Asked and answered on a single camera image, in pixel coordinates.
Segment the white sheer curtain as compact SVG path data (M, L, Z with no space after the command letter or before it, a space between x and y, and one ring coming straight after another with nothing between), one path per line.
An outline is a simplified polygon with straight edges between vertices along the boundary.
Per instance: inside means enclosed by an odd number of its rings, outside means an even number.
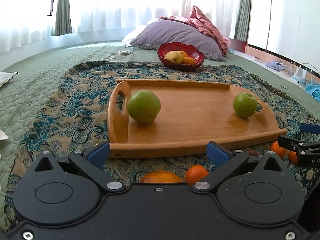
M197 6L220 33L235 32L240 0L70 0L72 33L132 29L161 16L187 17ZM46 40L50 0L1 0L1 53Z

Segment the large green apple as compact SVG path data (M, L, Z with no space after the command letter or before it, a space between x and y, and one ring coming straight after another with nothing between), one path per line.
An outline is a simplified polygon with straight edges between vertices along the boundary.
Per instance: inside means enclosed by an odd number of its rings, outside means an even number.
M131 118L139 124L150 124L159 114L161 102L153 92L141 89L131 96L126 109Z

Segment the wooden serving tray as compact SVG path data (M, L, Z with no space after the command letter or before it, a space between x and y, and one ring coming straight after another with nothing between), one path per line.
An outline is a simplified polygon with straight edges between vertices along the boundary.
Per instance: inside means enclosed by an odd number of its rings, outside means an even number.
M116 100L129 100L146 89L161 102L156 119L139 125ZM203 154L214 141L229 150L276 140L280 128L267 104L247 119L233 110L235 97L244 88L229 83L188 80L119 79L108 104L110 158L161 158Z

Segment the blue clothes pile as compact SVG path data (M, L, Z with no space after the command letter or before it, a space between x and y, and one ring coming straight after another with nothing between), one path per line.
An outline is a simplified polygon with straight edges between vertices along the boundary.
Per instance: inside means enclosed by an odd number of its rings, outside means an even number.
M276 60L265 63L265 66L278 72L283 71L286 68L285 64Z

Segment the right green curtain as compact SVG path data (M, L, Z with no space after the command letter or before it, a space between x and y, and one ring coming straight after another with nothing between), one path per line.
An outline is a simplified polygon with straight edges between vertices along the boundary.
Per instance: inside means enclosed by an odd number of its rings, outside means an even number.
M234 34L236 40L247 42L250 14L251 0L240 0Z

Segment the small green apple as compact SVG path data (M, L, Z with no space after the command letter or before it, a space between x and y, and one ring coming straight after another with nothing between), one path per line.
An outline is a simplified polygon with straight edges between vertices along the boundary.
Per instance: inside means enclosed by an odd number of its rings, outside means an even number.
M252 116L258 108L258 102L256 98L247 92L239 93L233 102L233 109L235 114L243 119L247 119Z

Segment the green curtain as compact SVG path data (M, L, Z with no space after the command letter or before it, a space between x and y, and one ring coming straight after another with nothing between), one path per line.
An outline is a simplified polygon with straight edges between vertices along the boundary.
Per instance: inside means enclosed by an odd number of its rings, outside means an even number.
M53 16L52 36L72 33L70 0L50 0L50 16Z
M236 40L247 42L250 14L251 0L240 0L234 34Z

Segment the left green curtain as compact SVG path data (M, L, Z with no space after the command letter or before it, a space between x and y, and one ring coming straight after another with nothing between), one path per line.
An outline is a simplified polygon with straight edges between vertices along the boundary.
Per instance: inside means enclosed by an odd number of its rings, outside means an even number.
M72 33L70 0L50 0L50 16L53 16L52 36Z

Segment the large orange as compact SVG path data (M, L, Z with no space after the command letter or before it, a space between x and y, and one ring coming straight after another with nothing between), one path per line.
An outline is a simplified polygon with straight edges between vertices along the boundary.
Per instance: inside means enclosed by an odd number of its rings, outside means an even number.
M141 183L182 183L183 180L174 173L156 171L146 174L140 179Z

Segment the crumpled white paper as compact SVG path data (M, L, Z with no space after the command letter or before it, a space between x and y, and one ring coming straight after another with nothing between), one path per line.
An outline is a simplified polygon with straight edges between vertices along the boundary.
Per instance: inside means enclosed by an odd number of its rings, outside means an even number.
M2 130L0 130L0 141L8 139L9 137Z

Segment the orange fruit in bowl front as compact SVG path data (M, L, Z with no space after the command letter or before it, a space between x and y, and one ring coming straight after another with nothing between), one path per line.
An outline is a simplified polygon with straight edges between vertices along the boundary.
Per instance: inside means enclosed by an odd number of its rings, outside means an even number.
M184 57L182 63L183 64L188 64L188 65L197 64L196 60L194 58L192 58L192 57Z

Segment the green quilted bedspread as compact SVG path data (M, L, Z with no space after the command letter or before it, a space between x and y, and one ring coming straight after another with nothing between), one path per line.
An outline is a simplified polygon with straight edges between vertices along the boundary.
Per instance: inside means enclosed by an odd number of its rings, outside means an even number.
M119 41L57 48L31 56L5 69L6 72L16 75L1 88L1 130L9 137L1 141L2 159L9 161L14 157L27 127L60 87L67 70L87 61L100 61L108 54L123 49ZM259 76L273 87L284 91L319 118L319 102L290 81L238 55L228 55L222 64L236 65Z

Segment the turquoise cloth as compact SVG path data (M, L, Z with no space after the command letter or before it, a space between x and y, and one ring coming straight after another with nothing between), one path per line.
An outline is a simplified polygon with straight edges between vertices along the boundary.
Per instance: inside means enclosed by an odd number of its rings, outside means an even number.
M305 91L312 96L315 100L320 102L320 85L314 85L312 83L308 83L305 87Z

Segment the pink blanket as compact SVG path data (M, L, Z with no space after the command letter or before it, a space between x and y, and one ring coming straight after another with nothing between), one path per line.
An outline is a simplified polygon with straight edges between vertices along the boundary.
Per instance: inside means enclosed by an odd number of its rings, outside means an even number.
M217 29L217 27L213 25L210 19L207 18L207 16L197 6L193 5L191 7L189 15L187 17L178 18L175 16L161 16L158 19L179 22L196 28L203 35L215 40L215 42L219 46L222 56L227 55L229 46L231 45L230 39L224 37Z

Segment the orange fruit in bowl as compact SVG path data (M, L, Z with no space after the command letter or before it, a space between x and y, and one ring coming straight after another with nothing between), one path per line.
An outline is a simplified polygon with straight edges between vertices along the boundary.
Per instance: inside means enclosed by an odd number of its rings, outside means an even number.
M192 58L192 57L184 57L182 63L183 64L188 64L188 65L197 64L196 60L194 58Z
M180 51L180 53L183 55L183 57L188 57L188 54L185 51Z

